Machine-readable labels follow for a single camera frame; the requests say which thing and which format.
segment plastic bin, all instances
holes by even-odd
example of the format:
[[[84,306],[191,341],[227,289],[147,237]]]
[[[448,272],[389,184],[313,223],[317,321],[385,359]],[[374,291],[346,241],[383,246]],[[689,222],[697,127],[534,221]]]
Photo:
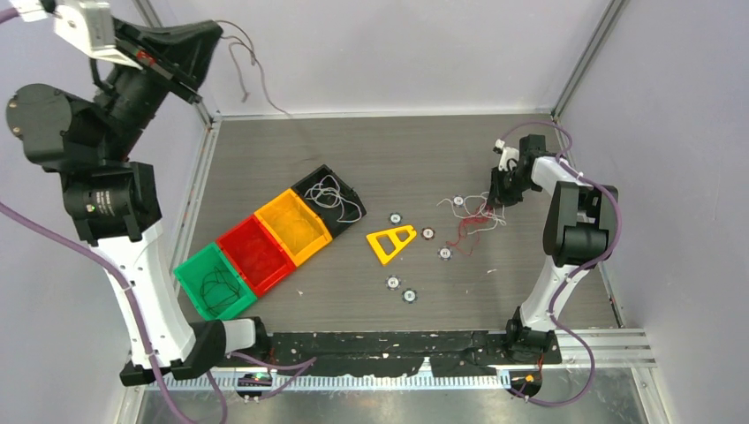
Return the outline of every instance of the plastic bin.
[[[258,209],[255,216],[296,266],[333,240],[320,217],[291,188]]]
[[[256,216],[247,218],[216,243],[258,297],[297,268]]]
[[[176,267],[174,275],[206,320],[234,319],[257,300],[216,243]]]
[[[340,236],[341,233],[343,233],[346,229],[354,224],[340,223],[338,222],[338,220],[353,221],[359,217],[359,211],[352,204],[344,202],[344,213],[342,218],[341,208],[324,208],[316,204],[314,201],[305,198],[305,194],[307,193],[307,191],[315,184],[323,181],[323,179],[328,175],[333,177],[338,182],[338,185],[341,188],[341,196],[343,196],[348,201],[352,201],[359,205],[359,207],[361,208],[361,216],[364,217],[364,215],[367,214],[367,210],[364,209],[364,204],[359,199],[359,196],[352,188],[350,188],[343,180],[341,180],[341,178],[339,178],[338,175],[336,175],[336,173],[328,167],[328,165],[323,165],[313,171],[311,174],[302,178],[297,184],[293,185],[291,189],[294,190],[294,192],[305,202],[305,204],[321,218],[322,223],[324,223],[325,227],[328,229],[328,231],[330,231],[330,235],[335,238]],[[322,186],[336,188],[331,178],[326,178],[323,181]],[[320,203],[330,205],[333,204],[335,199],[336,198],[333,196],[322,195],[318,198],[318,201]]]

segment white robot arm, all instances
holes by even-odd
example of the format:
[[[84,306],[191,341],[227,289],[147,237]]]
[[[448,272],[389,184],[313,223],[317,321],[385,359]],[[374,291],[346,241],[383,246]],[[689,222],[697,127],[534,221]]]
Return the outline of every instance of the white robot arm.
[[[554,316],[559,316],[577,283],[590,269],[570,278],[570,273],[593,258],[601,256],[612,241],[617,220],[611,202],[594,187],[575,179],[546,150],[540,135],[528,135],[519,148],[498,140],[494,151],[500,161],[492,170],[488,204],[509,207],[523,200],[523,192],[532,189],[551,196],[551,206],[543,232],[547,255],[543,270],[530,297],[507,324],[506,349],[517,360],[546,352],[556,325],[549,306],[554,301]],[[615,187],[606,186],[616,197]]]
[[[99,90],[93,101],[59,88],[31,84],[8,101],[8,126],[26,158],[60,175],[64,207],[79,238],[118,268],[129,282],[109,274],[131,339],[132,357],[120,373],[126,386],[155,379],[147,351],[177,380],[203,375],[228,352],[264,336],[259,320],[188,323],[177,303],[156,197],[153,166],[128,155],[164,98],[186,102],[197,94],[223,31],[213,21],[150,29],[110,14],[99,0],[13,0],[25,21],[54,16],[55,32],[91,60]],[[95,60],[113,63],[106,80]],[[132,292],[150,338],[141,339]]]

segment yellow triangle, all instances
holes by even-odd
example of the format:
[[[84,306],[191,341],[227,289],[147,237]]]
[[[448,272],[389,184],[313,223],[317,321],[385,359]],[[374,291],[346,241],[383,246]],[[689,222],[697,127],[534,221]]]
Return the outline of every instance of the yellow triangle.
[[[406,240],[401,241],[401,239],[398,237],[398,234],[401,232],[408,233],[408,238],[406,238]],[[390,239],[390,243],[392,243],[395,247],[395,250],[393,250],[391,254],[386,254],[385,250],[382,249],[382,245],[380,244],[379,240],[380,237],[387,237],[388,239]],[[404,225],[402,227],[397,227],[390,230],[367,234],[367,241],[372,247],[372,250],[374,250],[374,254],[377,255],[377,259],[380,260],[380,263],[383,265],[383,267],[390,261],[392,261],[392,259],[395,258],[397,254],[399,254],[400,251],[408,246],[408,244],[411,243],[414,239],[416,239],[416,229],[413,228],[413,225]]]

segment metal bar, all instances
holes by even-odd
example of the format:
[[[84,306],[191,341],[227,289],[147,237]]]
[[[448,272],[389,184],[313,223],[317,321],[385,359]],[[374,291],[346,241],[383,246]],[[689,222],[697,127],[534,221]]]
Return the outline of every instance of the metal bar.
[[[143,404],[143,397],[146,391],[140,387],[127,387],[122,398],[122,404],[119,407],[119,413],[115,424],[133,424],[138,422],[140,406]]]
[[[485,115],[550,115],[549,108],[534,109],[470,109],[470,110],[396,110],[370,112],[320,112],[293,113],[295,119],[327,119],[333,117],[454,117],[454,116],[485,116]],[[274,115],[221,115],[224,121],[259,121],[272,119],[288,119],[281,113]]]
[[[135,8],[138,9],[140,17],[143,18],[143,22],[148,27],[163,27],[161,18],[159,18],[159,15],[156,13],[156,9],[149,0],[132,0],[132,3],[135,5]],[[210,113],[208,112],[208,108],[206,108],[206,105],[203,103],[203,101],[200,101],[195,103],[194,106],[195,110],[198,112],[200,121],[203,123],[203,126],[209,128],[213,123],[213,117],[211,117]]]
[[[668,410],[661,397],[661,391],[653,378],[653,369],[633,368],[632,378],[634,379],[639,399],[642,402],[642,409],[645,410],[647,422],[669,424]]]
[[[599,368],[651,368],[655,367],[655,360],[642,329],[582,329],[575,331],[591,346],[595,357],[595,365]],[[586,350],[574,338],[568,335],[558,335],[559,349],[562,354],[561,364],[544,364],[544,369],[588,368],[590,360]],[[419,372],[410,377],[379,378],[373,376],[351,377],[300,377],[298,382],[291,385],[290,390],[433,390],[433,389],[498,389],[509,385],[510,371],[526,371],[536,369],[535,365],[494,366],[498,377],[450,377],[436,378],[432,376],[429,358],[425,358]],[[275,371],[268,371],[263,367],[233,367],[215,368],[219,385],[222,388],[233,388],[236,380],[242,375],[257,372],[270,372],[277,387],[286,381],[285,376],[276,375]],[[205,377],[199,379],[176,382],[170,376],[166,377],[167,386],[171,390],[211,390]],[[158,390],[152,384],[148,390]]]
[[[193,242],[195,224],[198,222],[200,202],[202,201],[203,193],[205,192],[210,165],[213,162],[213,154],[216,150],[216,140],[218,140],[218,133],[220,131],[221,121],[217,121],[212,125],[210,131],[206,132],[203,142],[201,143],[197,166],[195,167],[195,172],[193,174],[193,182],[190,185],[190,193],[185,205],[185,213],[181,216],[182,223],[180,224],[178,231],[170,270],[184,262],[189,254],[190,244]],[[175,291],[178,292],[180,287],[181,286],[175,278]]]
[[[588,42],[583,55],[580,57],[578,64],[575,66],[575,70],[572,71],[570,79],[564,86],[564,90],[562,90],[562,95],[559,97],[559,100],[556,102],[556,106],[551,112],[551,116],[553,118],[562,116],[564,108],[570,101],[572,95],[575,92],[575,89],[578,87],[578,84],[582,80],[583,76],[585,76],[588,66],[593,62],[595,55],[598,54],[601,45],[603,45],[603,43],[606,41],[606,38],[611,32],[611,28],[613,28],[616,24],[617,18],[619,17],[627,3],[629,3],[629,0],[611,0],[609,2],[609,6],[606,8],[601,21],[598,22],[598,26],[593,32],[593,37],[591,38],[590,42]]]
[[[221,390],[237,390],[240,388],[238,380],[245,372],[232,370],[214,370],[216,382]],[[273,385],[256,388],[258,391],[273,390],[291,379],[288,375],[278,375],[271,371]],[[208,378],[200,377],[193,380],[176,381],[171,376],[164,377],[169,390],[174,391],[212,391]],[[430,367],[422,367],[416,375],[410,377],[377,378],[373,376],[340,377],[303,376],[289,384],[284,391],[334,391],[334,390],[497,390],[509,389],[511,384],[510,372],[500,370],[497,375],[468,376],[468,377],[433,377]],[[146,387],[148,391],[159,390],[155,383]]]

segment white wall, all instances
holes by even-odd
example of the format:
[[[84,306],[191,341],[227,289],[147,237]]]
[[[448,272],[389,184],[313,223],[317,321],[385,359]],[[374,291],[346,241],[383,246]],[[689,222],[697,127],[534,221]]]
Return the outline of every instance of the white wall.
[[[165,24],[233,20],[253,37],[273,100],[292,113],[551,110],[608,1],[152,0]],[[231,30],[228,34],[239,34]],[[212,110],[276,114],[241,49],[224,44]]]
[[[619,188],[618,302],[645,327],[676,422],[746,422],[749,3],[630,2],[563,121]]]
[[[118,16],[140,21],[116,0]],[[0,2],[5,8],[7,2]],[[0,104],[25,84],[44,82],[88,97],[87,59],[53,35],[51,20],[0,26]],[[140,139],[132,159],[156,167],[166,229],[174,229],[186,196],[202,127],[193,108],[173,96]],[[23,156],[0,125],[0,200],[76,239],[63,210],[59,177]],[[0,422],[112,422],[129,348],[125,324],[103,271],[61,246],[0,216]]]

